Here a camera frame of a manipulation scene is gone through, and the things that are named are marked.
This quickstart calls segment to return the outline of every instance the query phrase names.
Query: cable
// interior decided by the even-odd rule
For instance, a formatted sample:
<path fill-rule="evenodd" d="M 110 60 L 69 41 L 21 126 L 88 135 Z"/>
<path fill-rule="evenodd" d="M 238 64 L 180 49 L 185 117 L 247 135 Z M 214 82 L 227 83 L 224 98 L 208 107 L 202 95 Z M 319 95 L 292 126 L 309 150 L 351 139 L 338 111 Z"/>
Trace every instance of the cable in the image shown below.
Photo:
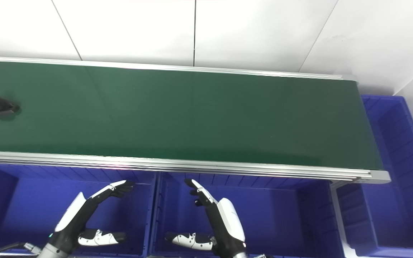
<path fill-rule="evenodd" d="M 16 242 L 10 245 L 6 245 L 5 247 L 0 248 L 0 253 L 13 248 L 22 248 L 25 244 L 26 242 Z"/>

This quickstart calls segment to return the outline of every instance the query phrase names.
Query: blue plastic bin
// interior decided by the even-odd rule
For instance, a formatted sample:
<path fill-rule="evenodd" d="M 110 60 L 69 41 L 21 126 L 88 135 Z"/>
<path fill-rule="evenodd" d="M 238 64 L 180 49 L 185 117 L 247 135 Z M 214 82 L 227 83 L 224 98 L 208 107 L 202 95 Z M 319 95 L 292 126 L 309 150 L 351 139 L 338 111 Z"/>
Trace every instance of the blue plastic bin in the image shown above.
<path fill-rule="evenodd" d="M 165 257 L 213 257 L 164 240 L 165 232 L 211 234 L 204 207 L 194 205 L 185 178 L 198 180 L 213 196 L 232 201 L 251 256 L 344 257 L 329 182 L 198 173 L 161 173 L 149 253 Z"/>
<path fill-rule="evenodd" d="M 133 191 L 102 202 L 87 227 L 124 231 L 128 240 L 106 247 L 81 247 L 74 255 L 146 257 L 156 173 L 131 170 L 0 164 L 0 248 L 13 242 L 44 247 L 80 191 L 87 198 L 122 179 L 136 182 Z"/>
<path fill-rule="evenodd" d="M 347 241 L 359 256 L 413 258 L 413 120 L 402 97 L 362 99 L 392 182 L 338 189 Z"/>

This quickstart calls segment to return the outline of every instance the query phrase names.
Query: robotic hand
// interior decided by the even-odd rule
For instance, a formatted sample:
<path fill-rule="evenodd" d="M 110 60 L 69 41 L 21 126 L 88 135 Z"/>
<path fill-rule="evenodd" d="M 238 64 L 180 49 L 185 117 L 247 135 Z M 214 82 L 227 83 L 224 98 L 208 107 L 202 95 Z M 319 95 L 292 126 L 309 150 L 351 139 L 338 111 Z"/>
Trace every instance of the robotic hand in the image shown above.
<path fill-rule="evenodd" d="M 205 206 L 206 215 L 213 228 L 213 237 L 200 234 L 167 232 L 165 239 L 183 247 L 197 250 L 212 250 L 220 258 L 247 258 L 245 234 L 234 205 L 229 199 L 219 202 L 197 181 L 185 179 L 192 187 L 191 195 L 198 196 L 196 206 Z"/>
<path fill-rule="evenodd" d="M 123 232 L 103 232 L 99 229 L 86 229 L 85 224 L 102 201 L 110 196 L 122 197 L 133 189 L 134 182 L 118 181 L 110 183 L 88 199 L 80 192 L 70 204 L 62 219 L 55 227 L 55 232 L 38 258 L 66 258 L 79 245 L 113 245 L 125 241 Z"/>

